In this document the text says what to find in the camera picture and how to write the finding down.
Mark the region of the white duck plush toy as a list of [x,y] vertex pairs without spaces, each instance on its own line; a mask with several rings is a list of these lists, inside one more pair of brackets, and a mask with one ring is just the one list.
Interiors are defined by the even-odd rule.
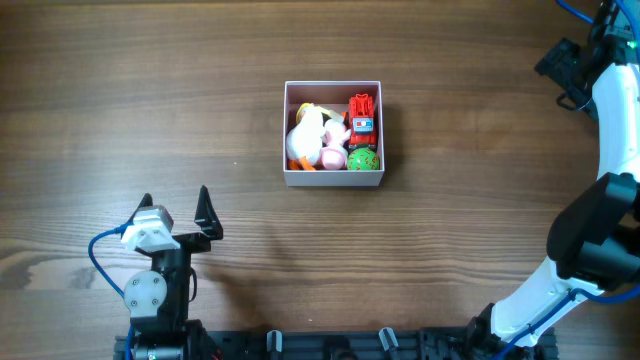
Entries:
[[291,170],[315,171],[323,148],[323,114],[311,103],[303,104],[298,111],[299,123],[285,138],[286,155]]

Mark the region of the green ball red numbers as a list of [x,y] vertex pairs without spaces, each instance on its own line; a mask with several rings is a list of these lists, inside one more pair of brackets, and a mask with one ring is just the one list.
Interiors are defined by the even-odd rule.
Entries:
[[377,171],[381,169],[380,157],[369,148],[353,150],[347,159],[349,171]]

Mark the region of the red toy fire truck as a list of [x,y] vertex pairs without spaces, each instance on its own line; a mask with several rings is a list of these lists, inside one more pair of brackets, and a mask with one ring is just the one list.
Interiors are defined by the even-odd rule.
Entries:
[[377,129],[373,98],[368,94],[356,94],[349,100],[348,120],[351,135],[349,149],[377,150]]

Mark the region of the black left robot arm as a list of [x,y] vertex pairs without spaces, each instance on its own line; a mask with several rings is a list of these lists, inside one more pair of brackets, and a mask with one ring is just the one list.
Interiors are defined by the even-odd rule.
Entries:
[[121,237],[128,250],[151,259],[151,267],[126,283],[123,300],[130,312],[126,359],[221,359],[222,349],[199,320],[188,318],[197,295],[194,254],[211,250],[223,238],[206,186],[199,190],[194,222],[197,232],[174,235],[168,210],[149,194],[141,200]]

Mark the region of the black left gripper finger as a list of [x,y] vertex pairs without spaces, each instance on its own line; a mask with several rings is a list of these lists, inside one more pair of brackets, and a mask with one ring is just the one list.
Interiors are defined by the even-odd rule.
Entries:
[[145,193],[141,199],[141,201],[139,202],[138,206],[136,207],[136,211],[140,210],[141,208],[144,207],[149,207],[153,205],[153,198],[149,193]]
[[194,222],[208,238],[222,239],[224,237],[222,224],[214,210],[209,190],[205,185],[202,185],[199,191]]

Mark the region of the yellow wooden rattle drum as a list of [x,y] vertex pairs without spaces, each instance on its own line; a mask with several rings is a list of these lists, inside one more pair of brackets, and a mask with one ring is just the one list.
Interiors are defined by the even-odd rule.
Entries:
[[310,110],[310,109],[317,109],[318,111],[320,111],[323,115],[326,115],[329,119],[331,120],[335,120],[338,122],[343,123],[344,122],[344,118],[346,113],[338,113],[334,110],[331,110],[329,108],[326,107],[322,107],[319,105],[315,105],[314,103],[303,103],[297,110],[296,113],[296,123],[299,124],[302,120],[302,117]]

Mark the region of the pink pig plush toy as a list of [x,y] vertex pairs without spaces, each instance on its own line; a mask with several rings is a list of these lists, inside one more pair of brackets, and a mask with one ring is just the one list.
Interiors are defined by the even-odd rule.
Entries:
[[346,166],[348,151],[344,147],[352,131],[343,122],[333,119],[325,125],[324,147],[320,151],[320,163],[326,170],[341,170]]

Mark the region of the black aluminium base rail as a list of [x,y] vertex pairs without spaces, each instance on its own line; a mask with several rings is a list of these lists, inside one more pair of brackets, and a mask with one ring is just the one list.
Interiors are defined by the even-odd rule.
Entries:
[[278,345],[269,336],[242,331],[210,332],[225,360],[330,360],[339,349],[351,351],[362,360],[489,360],[493,354],[474,348],[466,353],[457,328],[423,328],[395,332],[392,345],[385,345],[378,332],[284,333]]

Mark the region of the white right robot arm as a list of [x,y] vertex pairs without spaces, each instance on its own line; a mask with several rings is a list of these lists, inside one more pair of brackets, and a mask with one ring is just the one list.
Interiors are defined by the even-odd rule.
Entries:
[[586,300],[618,304],[639,295],[639,4],[606,0],[587,43],[562,39],[535,70],[563,89],[558,106],[598,124],[597,179],[550,227],[547,255],[510,296],[489,304],[465,329],[467,352],[521,357]]

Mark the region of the white box pink inside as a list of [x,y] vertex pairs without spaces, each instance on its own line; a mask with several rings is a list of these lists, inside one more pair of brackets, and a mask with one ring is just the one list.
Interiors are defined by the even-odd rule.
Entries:
[[[377,150],[381,169],[377,171],[326,170],[320,163],[315,171],[291,170],[286,155],[285,138],[297,125],[296,113],[303,103],[314,103],[338,113],[345,112],[344,125],[349,129],[349,100],[356,94],[368,94],[373,98],[377,129]],[[349,154],[349,139],[344,147]],[[384,118],[382,88],[378,81],[287,81],[284,89],[283,171],[290,187],[373,187],[380,184],[385,171]]]

